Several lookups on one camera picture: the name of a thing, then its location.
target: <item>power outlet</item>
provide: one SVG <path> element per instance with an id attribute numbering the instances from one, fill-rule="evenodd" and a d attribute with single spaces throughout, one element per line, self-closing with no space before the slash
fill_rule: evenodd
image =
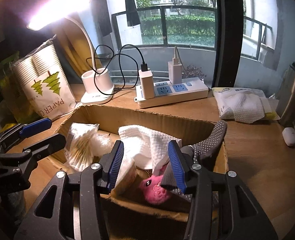
<path id="1" fill-rule="evenodd" d="M 155 86 L 156 87 L 160 87 L 160 86 L 164 86 L 167 85 L 167 82 L 162 82 L 162 83 L 156 83 Z"/>
<path id="2" fill-rule="evenodd" d="M 173 85 L 172 87 L 174 88 L 175 92 L 188 91 L 187 87 L 185 85 L 183 85 L 183 84 Z"/>
<path id="3" fill-rule="evenodd" d="M 169 86 L 157 88 L 159 95 L 166 95 L 172 93 Z"/>

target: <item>power strip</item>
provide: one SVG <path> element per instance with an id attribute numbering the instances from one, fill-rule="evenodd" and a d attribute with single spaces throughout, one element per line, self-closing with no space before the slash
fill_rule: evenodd
<path id="1" fill-rule="evenodd" d="M 136 86 L 136 97 L 134 101 L 139 108 L 161 106 L 177 102 L 205 98 L 209 88 L 199 78 L 182 79 L 182 84 L 172 85 L 170 81 L 154 83 L 155 97 L 143 98 L 141 86 Z"/>

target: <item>desk lamp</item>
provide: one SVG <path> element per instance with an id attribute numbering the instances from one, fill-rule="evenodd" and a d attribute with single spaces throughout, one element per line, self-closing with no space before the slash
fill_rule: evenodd
<path id="1" fill-rule="evenodd" d="M 45 27 L 46 25 L 55 22 L 59 19 L 65 18 L 73 23 L 75 23 L 84 33 L 90 47 L 92 66 L 95 66 L 95 53 L 93 49 L 93 44 L 89 35 L 83 26 L 75 19 L 69 17 L 68 15 L 72 12 L 81 12 L 89 8 L 91 0 L 50 0 L 48 3 L 43 5 L 40 10 L 34 15 L 28 24 L 28 28 L 34 31 L 38 31 Z M 81 78 L 85 86 L 85 94 L 83 95 L 81 102 L 84 104 L 97 103 L 103 104 L 112 98 L 112 95 L 104 95 L 99 92 L 102 91 L 105 94 L 112 94 L 114 85 L 108 74 L 108 70 L 104 68 L 99 68 L 96 70 L 90 70 L 85 72 Z"/>

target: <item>charging cable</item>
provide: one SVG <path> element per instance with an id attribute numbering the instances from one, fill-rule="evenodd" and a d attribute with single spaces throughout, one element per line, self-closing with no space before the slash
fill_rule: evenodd
<path id="1" fill-rule="evenodd" d="M 138 63 L 137 63 L 137 61 L 136 61 L 133 57 L 131 57 L 131 56 L 127 55 L 127 54 L 123 54 L 123 53 L 121 53 L 121 51 L 122 51 L 122 49 L 123 49 L 124 47 L 126 47 L 126 46 L 132 46 L 132 47 L 134 47 L 135 49 L 137 49 L 137 51 L 139 52 L 139 54 L 140 54 L 140 56 L 141 56 L 141 58 L 142 58 L 141 69 L 142 69 L 142 68 L 144 69 L 144 70 L 142 70 L 142 71 L 148 71 L 147 64 L 146 64 L 145 61 L 144 61 L 144 57 L 143 57 L 142 52 L 140 51 L 140 49 L 139 49 L 138 47 L 132 45 L 132 44 L 126 44 L 126 45 L 124 45 L 124 46 L 121 47 L 119 53 L 115 54 L 114 51 L 113 51 L 113 49 L 112 49 L 111 47 L 109 47 L 109 46 L 107 46 L 107 45 L 105 45 L 105 44 L 100 44 L 100 45 L 98 45 L 98 46 L 94 49 L 94 55 L 96 54 L 96 51 L 97 51 L 97 49 L 98 49 L 100 46 L 107 47 L 108 49 L 110 49 L 110 50 L 112 51 L 112 57 L 109 59 L 108 64 L 106 65 L 106 67 L 104 68 L 104 70 L 103 70 L 102 72 L 98 72 L 98 71 L 97 71 L 96 61 L 95 61 L 95 60 L 93 60 L 93 62 L 94 62 L 94 68 L 95 68 L 95 69 L 94 69 L 94 68 L 89 64 L 89 62 L 88 62 L 88 60 L 91 59 L 91 57 L 89 57 L 89 58 L 86 59 L 86 63 L 87 63 L 87 65 L 88 65 L 88 66 L 94 71 L 94 85 L 95 85 L 95 87 L 97 88 L 97 90 L 98 90 L 101 94 L 103 94 L 103 95 L 111 96 L 111 95 L 115 95 L 116 93 L 120 92 L 121 90 L 130 90 L 130 89 L 135 88 L 136 85 L 137 85 L 137 82 L 138 82 L 138 78 L 139 78 Z M 118 56 L 119 68 L 120 68 L 121 75 L 122 75 L 122 78 L 123 78 L 123 86 L 122 86 L 121 88 L 115 88 L 112 94 L 106 94 L 106 93 L 102 92 L 102 91 L 97 87 L 97 84 L 96 84 L 96 82 L 95 82 L 95 77 L 96 77 L 97 74 L 98 74 L 98 75 L 102 74 L 102 73 L 107 69 L 107 67 L 110 65 L 110 63 L 111 63 L 111 61 L 114 59 L 114 57 L 116 57 L 116 56 Z M 134 86 L 129 87 L 129 88 L 124 88 L 126 82 L 125 82 L 125 77 L 124 77 L 124 74 L 123 74 L 123 71 L 122 71 L 122 67 L 121 67 L 121 56 L 129 57 L 129 58 L 132 59 L 132 60 L 135 62 L 135 64 L 136 64 L 136 68 L 137 68 L 137 78 L 136 78 L 136 82 L 135 82 Z M 106 58 L 94 57 L 94 59 L 106 59 Z"/>

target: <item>paper cup package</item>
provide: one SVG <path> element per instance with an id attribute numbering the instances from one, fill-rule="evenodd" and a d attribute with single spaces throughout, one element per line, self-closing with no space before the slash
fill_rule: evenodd
<path id="1" fill-rule="evenodd" d="M 54 120 L 71 112 L 76 104 L 52 40 L 17 61 L 12 71 L 34 110 Z"/>

